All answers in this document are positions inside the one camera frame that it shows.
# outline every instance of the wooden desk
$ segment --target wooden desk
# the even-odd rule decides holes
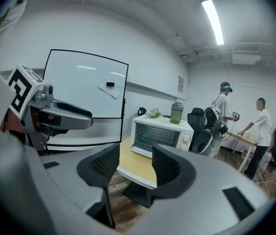
[[[156,173],[152,159],[130,150],[131,138],[120,143],[117,171],[123,177],[149,189],[157,187]]]
[[[233,153],[235,153],[235,151],[236,151],[236,148],[237,148],[239,140],[241,140],[242,142],[245,142],[245,143],[247,143],[249,145],[248,152],[247,152],[247,154],[246,154],[246,156],[245,156],[245,158],[244,158],[244,160],[243,160],[240,168],[238,169],[238,172],[240,172],[242,170],[242,168],[245,166],[245,164],[247,162],[247,159],[250,156],[252,148],[257,145],[257,141],[253,137],[247,138],[246,134],[243,135],[243,136],[240,136],[240,135],[237,135],[236,133],[232,133],[230,131],[227,131],[226,134],[228,134],[228,135],[236,138],[234,149],[232,150]]]

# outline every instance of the yellow tabletop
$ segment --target yellow tabletop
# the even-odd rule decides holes
[[[152,159],[130,150],[131,138],[120,143],[119,166],[139,177],[157,182]]]
[[[248,144],[257,145],[257,141],[255,140],[255,138],[254,137],[247,138],[247,134],[246,133],[245,133],[245,135],[240,136],[240,135],[237,135],[234,132],[227,131],[226,134],[228,134],[230,136],[233,136],[235,138],[238,138],[239,140],[244,141],[244,142],[246,142]]]

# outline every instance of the white toaster oven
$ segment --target white toaster oven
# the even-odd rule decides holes
[[[133,119],[131,150],[152,158],[152,146],[164,144],[188,151],[193,129],[186,121],[173,124],[169,118],[147,118],[142,115]]]

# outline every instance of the wall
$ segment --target wall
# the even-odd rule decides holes
[[[263,97],[266,108],[271,114],[273,128],[276,127],[276,67],[256,64],[254,66],[233,65],[230,60],[198,63],[189,69],[189,88],[187,108],[191,112],[194,107],[206,109],[219,93],[220,84],[228,81],[233,88],[229,94],[232,110],[240,114],[240,120],[229,121],[229,130],[243,130],[253,121],[259,111],[256,111],[256,101]],[[249,130],[258,137],[258,128]],[[233,139],[222,142],[222,145],[232,148]],[[245,148],[242,144],[238,150]]]
[[[139,107],[158,107],[170,115],[171,104],[187,98],[188,70],[175,53],[143,26],[93,6],[28,6],[3,46],[0,71],[12,70],[17,63],[44,69],[52,48],[94,53],[129,64],[123,139],[130,136],[131,120]],[[178,92],[179,76],[184,79],[184,93]],[[107,124],[95,122],[89,130],[69,131],[50,142],[85,144],[89,140],[115,140],[120,123],[114,121],[110,123],[113,127],[105,128]]]

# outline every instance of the chair headrest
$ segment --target chair headrest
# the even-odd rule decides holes
[[[204,113],[204,111],[201,108],[193,108],[192,112],[191,112],[191,114],[197,115],[197,116],[202,116],[203,113]]]

